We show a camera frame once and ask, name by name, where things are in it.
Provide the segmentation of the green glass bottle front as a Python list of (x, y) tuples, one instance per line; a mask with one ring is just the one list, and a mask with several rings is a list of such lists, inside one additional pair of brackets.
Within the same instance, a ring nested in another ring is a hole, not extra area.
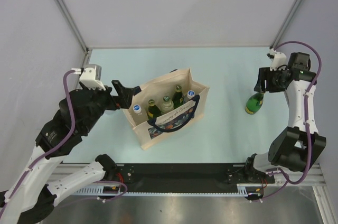
[(252, 95), (246, 102), (245, 111), (250, 115), (257, 113), (263, 105), (264, 95), (265, 94), (261, 92)]

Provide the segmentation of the green glass bottle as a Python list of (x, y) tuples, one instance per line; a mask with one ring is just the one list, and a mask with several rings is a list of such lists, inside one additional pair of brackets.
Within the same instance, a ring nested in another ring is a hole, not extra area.
[(175, 93), (173, 95), (172, 101), (174, 104), (174, 108), (178, 108), (179, 106), (183, 105), (183, 92), (182, 92), (182, 87), (181, 85), (176, 85), (175, 87)]
[(261, 92), (252, 95), (246, 102), (245, 111), (250, 115), (257, 113), (263, 105), (264, 95), (265, 94)]
[(161, 110), (157, 107), (154, 99), (148, 101), (147, 115), (149, 120), (161, 116)]

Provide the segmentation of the clear plastic water bottle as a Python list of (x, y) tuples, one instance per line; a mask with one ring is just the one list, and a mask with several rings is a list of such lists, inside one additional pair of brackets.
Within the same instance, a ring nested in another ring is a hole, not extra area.
[(138, 104), (133, 106), (133, 120), (136, 125), (143, 123), (145, 120), (142, 108)]

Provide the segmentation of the green glass bottle back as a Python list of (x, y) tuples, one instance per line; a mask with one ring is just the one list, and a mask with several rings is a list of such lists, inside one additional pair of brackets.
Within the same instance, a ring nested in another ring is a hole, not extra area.
[(154, 99), (148, 101), (147, 115), (149, 120), (161, 116), (161, 110), (157, 107)]

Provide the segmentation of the beige canvas tote bag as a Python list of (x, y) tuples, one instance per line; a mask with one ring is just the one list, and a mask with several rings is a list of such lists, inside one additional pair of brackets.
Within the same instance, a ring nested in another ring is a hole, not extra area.
[[(161, 116), (148, 119), (148, 101), (154, 99), (157, 107), (164, 96), (168, 95), (171, 100), (175, 93), (176, 85), (181, 85), (183, 96), (189, 90), (195, 92), (195, 96), (187, 103), (173, 111), (161, 114)], [(192, 78), (191, 69), (178, 69), (140, 85), (140, 93), (133, 97), (132, 106), (124, 110), (132, 130), (137, 136), (140, 147), (146, 150), (159, 143), (175, 132), (188, 127), (204, 116), (205, 103), (210, 87), (196, 82)], [(144, 113), (144, 122), (136, 125), (133, 120), (133, 106), (140, 105)]]

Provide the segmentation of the clear glass bottle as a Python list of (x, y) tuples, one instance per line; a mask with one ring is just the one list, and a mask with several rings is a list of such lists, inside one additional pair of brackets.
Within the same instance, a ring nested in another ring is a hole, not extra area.
[(166, 95), (163, 97), (162, 102), (160, 104), (161, 114), (166, 114), (174, 110), (174, 103), (171, 98)]

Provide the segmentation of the blue label water bottle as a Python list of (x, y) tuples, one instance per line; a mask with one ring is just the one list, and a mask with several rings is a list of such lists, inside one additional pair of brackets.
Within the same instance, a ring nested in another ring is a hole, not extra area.
[(187, 94), (184, 96), (183, 98), (183, 102), (187, 103), (188, 101), (190, 101), (193, 97), (195, 96), (195, 92), (193, 90), (189, 90), (187, 92)]

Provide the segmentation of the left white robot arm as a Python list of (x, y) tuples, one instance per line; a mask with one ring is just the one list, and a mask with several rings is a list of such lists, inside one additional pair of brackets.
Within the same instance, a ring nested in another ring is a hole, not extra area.
[(82, 170), (49, 183), (53, 171), (88, 136), (105, 111), (128, 109), (140, 87), (126, 88), (118, 80), (113, 87), (82, 83), (81, 89), (66, 90), (59, 110), (35, 140), (28, 164), (18, 181), (1, 192), (1, 223), (38, 223), (64, 199), (94, 182), (119, 183), (116, 163), (101, 154)]

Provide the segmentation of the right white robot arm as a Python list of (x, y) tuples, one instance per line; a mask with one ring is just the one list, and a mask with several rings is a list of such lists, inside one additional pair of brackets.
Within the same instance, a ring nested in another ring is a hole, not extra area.
[(311, 72), (309, 54), (285, 54), (270, 49), (269, 67), (259, 69), (255, 94), (246, 102), (245, 111), (254, 115), (264, 102), (265, 93), (282, 92), (288, 107), (287, 127), (273, 140), (265, 154), (247, 158), (243, 175), (257, 182), (265, 175), (282, 174), (290, 184), (301, 183), (326, 147), (314, 117), (317, 76)]

